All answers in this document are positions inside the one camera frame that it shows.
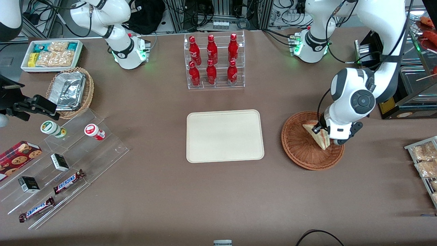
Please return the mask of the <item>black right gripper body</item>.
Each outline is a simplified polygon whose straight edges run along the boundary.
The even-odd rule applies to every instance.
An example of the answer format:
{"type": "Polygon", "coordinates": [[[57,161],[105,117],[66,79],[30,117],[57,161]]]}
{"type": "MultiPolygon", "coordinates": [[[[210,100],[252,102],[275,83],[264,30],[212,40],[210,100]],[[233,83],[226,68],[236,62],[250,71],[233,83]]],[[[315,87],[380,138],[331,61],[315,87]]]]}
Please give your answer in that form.
{"type": "Polygon", "coordinates": [[[5,127],[9,123],[7,115],[17,115],[14,105],[25,100],[21,91],[23,86],[0,75],[0,127],[5,127]]]}

